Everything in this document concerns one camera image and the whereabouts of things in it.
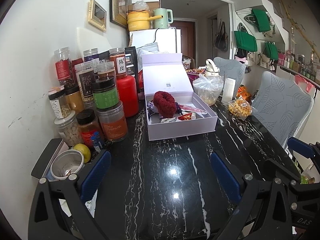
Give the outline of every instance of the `leaf pattern chair cover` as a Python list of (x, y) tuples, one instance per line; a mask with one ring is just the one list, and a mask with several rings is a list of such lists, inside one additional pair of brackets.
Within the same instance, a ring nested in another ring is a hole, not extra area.
[(253, 115), (286, 149), (288, 138), (297, 134), (310, 114), (313, 102), (313, 98), (294, 81), (265, 71), (258, 95), (252, 103), (257, 110)]
[(236, 81), (235, 91), (233, 93), (233, 97), (235, 98), (244, 76), (245, 65), (235, 59), (224, 59), (220, 57), (215, 57), (213, 62), (220, 68), (220, 76), (232, 78)]

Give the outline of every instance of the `framed picture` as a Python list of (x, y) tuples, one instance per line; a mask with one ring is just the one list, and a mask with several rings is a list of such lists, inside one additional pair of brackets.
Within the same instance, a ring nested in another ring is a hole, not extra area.
[(128, 0), (110, 0), (110, 21), (124, 28), (127, 24)]
[(107, 12), (95, 0), (90, 0), (88, 22), (103, 31), (107, 30)]

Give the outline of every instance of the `red fuzzy scrunchie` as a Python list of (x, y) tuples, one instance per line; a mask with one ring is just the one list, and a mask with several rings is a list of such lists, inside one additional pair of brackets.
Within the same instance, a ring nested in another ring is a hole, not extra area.
[(153, 97), (153, 103), (158, 108), (159, 114), (165, 118), (172, 118), (173, 114), (177, 111), (174, 98), (168, 92), (156, 92)]

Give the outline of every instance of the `pink box with gray lid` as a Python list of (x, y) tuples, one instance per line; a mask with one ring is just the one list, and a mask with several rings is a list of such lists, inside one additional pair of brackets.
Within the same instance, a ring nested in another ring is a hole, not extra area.
[[(182, 53), (142, 55), (143, 83), (146, 100), (149, 141), (162, 140), (215, 131), (216, 113), (193, 92), (182, 65)], [(159, 123), (159, 115), (148, 118), (147, 103), (158, 91), (170, 93), (176, 102), (202, 109), (207, 114), (196, 114), (196, 119)]]

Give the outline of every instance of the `white paper roll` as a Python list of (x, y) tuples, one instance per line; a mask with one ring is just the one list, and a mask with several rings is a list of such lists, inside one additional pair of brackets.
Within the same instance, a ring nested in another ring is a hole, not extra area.
[(236, 81), (232, 78), (226, 78), (223, 88), (222, 103), (227, 104), (232, 101), (233, 92), (235, 91)]

